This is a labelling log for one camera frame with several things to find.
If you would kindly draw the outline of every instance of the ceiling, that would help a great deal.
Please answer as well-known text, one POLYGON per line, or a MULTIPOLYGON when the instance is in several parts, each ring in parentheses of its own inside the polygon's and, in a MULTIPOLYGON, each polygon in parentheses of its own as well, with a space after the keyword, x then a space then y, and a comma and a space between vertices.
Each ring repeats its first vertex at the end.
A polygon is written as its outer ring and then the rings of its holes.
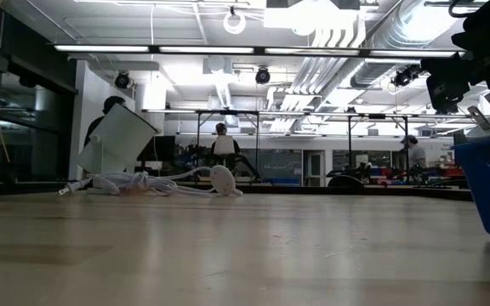
MULTIPOLYGON (((248 2, 253 7, 247 10, 248 13, 254 16, 263 14, 265 1, 248 2)), ((378 0, 379 8, 365 14, 367 32, 397 2, 378 0)), ((265 28, 262 21, 256 20, 258 17, 247 18, 246 28, 241 34, 230 34, 223 27, 227 8, 199 6, 198 19, 192 7, 118 6, 114 3, 78 3, 74 0, 4 1, 3 8, 53 43, 309 46, 313 40, 312 35, 303 37, 288 29, 265 28)), ((429 48, 452 48, 450 36, 461 29, 462 25, 457 22, 429 48)), ((100 55, 96 60, 91 60, 90 64, 93 69, 97 69, 99 63, 156 61, 174 84, 168 91, 168 102, 177 103, 186 100, 205 101, 209 95, 216 94, 213 84, 202 83, 202 62, 206 57, 111 54, 100 55)), ((256 85, 254 81, 258 67, 269 67, 272 82, 292 82, 303 60, 292 57, 233 57, 234 70, 240 74, 237 82, 230 84, 231 94, 265 98, 269 87, 256 85)), ((106 72, 114 76, 117 70, 106 72)), ((391 90, 383 84, 379 88, 368 90, 362 95, 362 106, 423 106, 429 103, 424 79, 397 93, 394 88, 391 90)))

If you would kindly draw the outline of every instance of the security camera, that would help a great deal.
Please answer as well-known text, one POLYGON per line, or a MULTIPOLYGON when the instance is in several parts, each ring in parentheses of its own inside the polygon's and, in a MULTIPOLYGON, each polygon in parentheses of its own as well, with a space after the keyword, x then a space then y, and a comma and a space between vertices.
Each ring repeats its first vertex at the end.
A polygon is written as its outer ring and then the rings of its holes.
POLYGON ((132 80, 129 78, 128 71, 118 72, 118 76, 115 79, 115 86, 120 89, 128 89, 132 86, 132 80))
POLYGON ((264 85, 270 81, 270 72, 268 68, 260 67, 259 72, 256 74, 256 82, 260 85, 264 85))

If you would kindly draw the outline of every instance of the person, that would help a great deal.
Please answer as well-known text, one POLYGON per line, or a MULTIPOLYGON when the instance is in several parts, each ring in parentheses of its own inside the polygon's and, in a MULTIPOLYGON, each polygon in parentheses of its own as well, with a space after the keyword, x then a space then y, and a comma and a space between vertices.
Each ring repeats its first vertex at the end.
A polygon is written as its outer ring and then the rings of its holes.
MULTIPOLYGON (((215 127, 215 130, 216 130, 217 135, 218 135, 217 140, 222 139, 222 137, 230 137, 230 136, 226 136, 226 132, 228 131, 228 129, 226 128, 226 125, 224 123, 217 124, 217 126, 215 127)), ((217 156, 215 154, 215 145, 217 144, 217 140, 215 140, 213 142, 213 144, 211 145, 211 156, 215 157, 215 159, 217 159, 217 160, 222 159, 222 160, 227 160, 227 161, 233 162, 233 163, 242 162, 253 173, 253 176, 254 176, 253 180, 257 180, 257 181, 260 180, 259 172, 253 167, 253 165, 251 165, 251 163, 248 161, 247 157, 240 154, 241 149, 239 148, 239 144, 237 144, 237 142, 234 139, 232 139, 232 141, 234 143, 234 153, 225 154, 224 156, 217 156)))
POLYGON ((409 154, 409 167, 420 166, 426 168, 426 154, 423 147, 419 145, 417 138, 413 135, 408 135, 400 142, 404 144, 404 150, 409 154))
POLYGON ((90 142, 90 134, 92 134, 92 132, 100 125, 100 122, 103 120, 105 115, 109 113, 112 106, 115 104, 126 107, 126 100, 118 96, 111 96, 105 100, 103 104, 103 116, 92 121, 92 123, 90 123, 90 125, 88 126, 88 131, 86 132, 86 139, 84 140, 84 146, 86 146, 90 142))

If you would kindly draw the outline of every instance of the door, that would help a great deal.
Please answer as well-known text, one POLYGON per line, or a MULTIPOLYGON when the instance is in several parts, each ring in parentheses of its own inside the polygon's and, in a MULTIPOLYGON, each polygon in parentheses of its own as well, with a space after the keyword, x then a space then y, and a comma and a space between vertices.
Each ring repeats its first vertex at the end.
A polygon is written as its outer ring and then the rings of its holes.
POLYGON ((306 151, 305 154, 307 156, 306 186, 324 186, 324 151, 306 151))

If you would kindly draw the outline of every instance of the table surface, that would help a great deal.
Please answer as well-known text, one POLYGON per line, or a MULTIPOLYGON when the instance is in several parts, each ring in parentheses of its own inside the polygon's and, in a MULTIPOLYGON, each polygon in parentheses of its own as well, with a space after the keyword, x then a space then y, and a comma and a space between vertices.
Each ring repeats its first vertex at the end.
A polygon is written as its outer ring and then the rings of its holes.
POLYGON ((0 305, 490 305, 473 203, 0 197, 0 305))

